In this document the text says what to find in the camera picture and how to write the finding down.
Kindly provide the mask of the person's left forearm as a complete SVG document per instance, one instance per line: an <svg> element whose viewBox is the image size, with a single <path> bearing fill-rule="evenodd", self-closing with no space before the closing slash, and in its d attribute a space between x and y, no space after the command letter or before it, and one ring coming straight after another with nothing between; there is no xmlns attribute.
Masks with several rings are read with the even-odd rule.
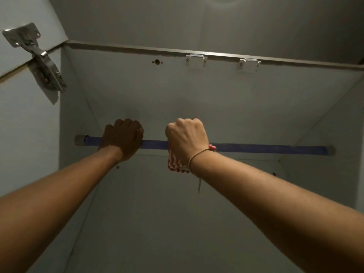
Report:
<svg viewBox="0 0 364 273"><path fill-rule="evenodd" d="M0 273L26 273L121 158L107 146L0 197Z"/></svg>

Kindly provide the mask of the red white striped cloth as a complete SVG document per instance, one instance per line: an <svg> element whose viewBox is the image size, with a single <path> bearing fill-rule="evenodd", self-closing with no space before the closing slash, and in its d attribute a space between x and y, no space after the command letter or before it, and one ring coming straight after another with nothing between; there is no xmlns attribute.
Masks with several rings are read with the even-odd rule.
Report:
<svg viewBox="0 0 364 273"><path fill-rule="evenodd" d="M173 153L173 151L168 148L168 163L167 167L170 171L177 173L190 173L187 166L185 166Z"/></svg>

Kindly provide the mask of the person's right forearm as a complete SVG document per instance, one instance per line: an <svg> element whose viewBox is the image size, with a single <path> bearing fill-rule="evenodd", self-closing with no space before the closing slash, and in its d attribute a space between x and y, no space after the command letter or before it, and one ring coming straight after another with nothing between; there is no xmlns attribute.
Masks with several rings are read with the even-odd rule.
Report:
<svg viewBox="0 0 364 273"><path fill-rule="evenodd" d="M364 273L364 214L212 151L190 168L303 272Z"/></svg>

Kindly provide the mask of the white magnetic door catch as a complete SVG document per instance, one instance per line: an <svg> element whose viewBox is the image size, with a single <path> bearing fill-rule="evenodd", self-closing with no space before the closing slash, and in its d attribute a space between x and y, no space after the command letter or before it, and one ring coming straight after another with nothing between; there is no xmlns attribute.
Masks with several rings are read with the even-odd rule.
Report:
<svg viewBox="0 0 364 273"><path fill-rule="evenodd" d="M238 71L244 73L255 73L261 63L258 59L244 58L240 59L238 63Z"/></svg>
<svg viewBox="0 0 364 273"><path fill-rule="evenodd" d="M189 68L203 69L207 63L208 57L202 54L187 54L186 65Z"/></svg>

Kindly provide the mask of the blue closet rod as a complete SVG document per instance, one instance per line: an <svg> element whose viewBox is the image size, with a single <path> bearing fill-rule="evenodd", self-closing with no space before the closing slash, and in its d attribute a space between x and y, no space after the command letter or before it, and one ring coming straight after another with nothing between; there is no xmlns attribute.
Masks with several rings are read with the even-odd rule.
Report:
<svg viewBox="0 0 364 273"><path fill-rule="evenodd" d="M102 137L86 138L86 146L98 147ZM237 144L237 143L212 143L211 150L231 153L253 153L253 154L288 154L288 155L318 155L333 156L336 150L333 146L287 146L287 145L264 145L264 144ZM168 150L169 143L163 140L143 140L140 146L146 150Z"/></svg>

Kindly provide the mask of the metal cabinet hinge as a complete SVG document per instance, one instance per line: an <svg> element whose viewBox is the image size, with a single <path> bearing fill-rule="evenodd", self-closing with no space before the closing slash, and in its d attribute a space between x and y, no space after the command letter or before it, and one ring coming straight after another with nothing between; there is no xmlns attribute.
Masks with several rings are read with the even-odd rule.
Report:
<svg viewBox="0 0 364 273"><path fill-rule="evenodd" d="M30 72L52 105L55 105L59 100L59 93L65 92L67 85L49 54L39 47L38 39L41 34L36 25L31 22L5 29L2 34L12 47L21 47L32 55L32 60L28 62Z"/></svg>

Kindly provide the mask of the white wardrobe door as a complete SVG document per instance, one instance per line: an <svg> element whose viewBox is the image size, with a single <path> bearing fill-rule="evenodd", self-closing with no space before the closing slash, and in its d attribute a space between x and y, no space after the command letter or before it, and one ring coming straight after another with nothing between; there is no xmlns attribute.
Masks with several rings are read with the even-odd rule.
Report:
<svg viewBox="0 0 364 273"><path fill-rule="evenodd" d="M66 40L50 0L0 0L0 77Z"/></svg>

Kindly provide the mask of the person's left hand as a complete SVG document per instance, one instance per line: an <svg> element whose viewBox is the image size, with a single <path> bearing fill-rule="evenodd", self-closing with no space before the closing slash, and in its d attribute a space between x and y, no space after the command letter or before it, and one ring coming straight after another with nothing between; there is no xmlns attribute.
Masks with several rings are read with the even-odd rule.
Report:
<svg viewBox="0 0 364 273"><path fill-rule="evenodd" d="M144 129L137 120L117 119L105 126L98 151L113 166L129 160L142 144Z"/></svg>

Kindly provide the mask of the white wardrobe cabinet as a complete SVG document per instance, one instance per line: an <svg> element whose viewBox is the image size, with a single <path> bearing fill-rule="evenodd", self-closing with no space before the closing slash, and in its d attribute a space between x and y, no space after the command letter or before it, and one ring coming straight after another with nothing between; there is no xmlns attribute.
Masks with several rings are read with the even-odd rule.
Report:
<svg viewBox="0 0 364 273"><path fill-rule="evenodd" d="M51 58L0 78L0 273L364 273L364 65Z"/></svg>

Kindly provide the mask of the person's right hand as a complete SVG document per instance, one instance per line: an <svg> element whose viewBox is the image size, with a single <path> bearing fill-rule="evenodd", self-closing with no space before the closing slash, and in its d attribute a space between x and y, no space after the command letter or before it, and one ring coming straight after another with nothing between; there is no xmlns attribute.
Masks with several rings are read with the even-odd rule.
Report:
<svg viewBox="0 0 364 273"><path fill-rule="evenodd" d="M170 149L175 156L188 168L194 157L209 149L206 131L192 130L166 133Z"/></svg>

